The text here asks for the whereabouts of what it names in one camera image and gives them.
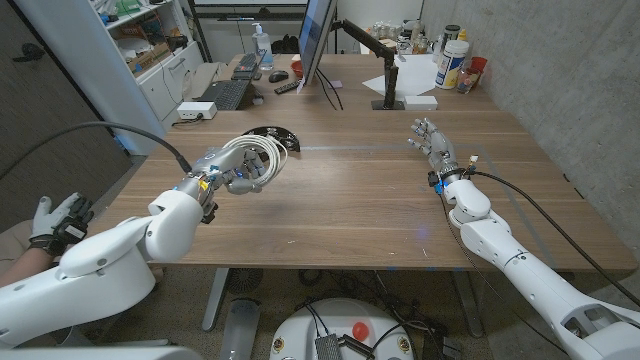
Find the person's white gloved hand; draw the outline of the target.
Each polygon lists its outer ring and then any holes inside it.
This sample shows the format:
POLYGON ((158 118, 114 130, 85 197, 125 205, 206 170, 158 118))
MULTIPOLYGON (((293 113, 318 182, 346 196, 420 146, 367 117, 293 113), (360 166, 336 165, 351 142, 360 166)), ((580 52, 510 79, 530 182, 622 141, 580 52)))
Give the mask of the person's white gloved hand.
POLYGON ((73 193, 54 210, 52 201, 43 196, 36 209, 29 238, 30 249, 44 250, 52 257, 61 256, 68 245, 77 244, 86 236, 87 226, 78 215, 82 197, 73 193))

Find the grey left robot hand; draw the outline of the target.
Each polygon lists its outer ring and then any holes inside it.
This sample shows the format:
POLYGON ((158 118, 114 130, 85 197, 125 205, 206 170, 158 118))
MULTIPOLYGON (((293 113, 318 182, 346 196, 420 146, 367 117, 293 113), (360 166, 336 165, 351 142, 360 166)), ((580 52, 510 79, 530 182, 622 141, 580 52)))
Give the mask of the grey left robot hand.
POLYGON ((221 187, 234 195, 259 193, 258 179, 266 174, 264 163, 254 150, 242 147, 211 148, 199 158, 175 190, 201 204, 221 187))

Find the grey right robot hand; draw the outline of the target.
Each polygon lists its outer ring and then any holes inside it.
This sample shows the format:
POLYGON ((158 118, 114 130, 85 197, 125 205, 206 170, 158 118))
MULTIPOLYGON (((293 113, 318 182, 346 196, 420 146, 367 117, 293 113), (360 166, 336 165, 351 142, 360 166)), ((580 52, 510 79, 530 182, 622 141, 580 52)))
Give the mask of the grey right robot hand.
POLYGON ((428 118, 416 119, 411 126, 412 138, 408 143, 422 152, 432 170, 446 184, 461 179, 453 143, 428 118))

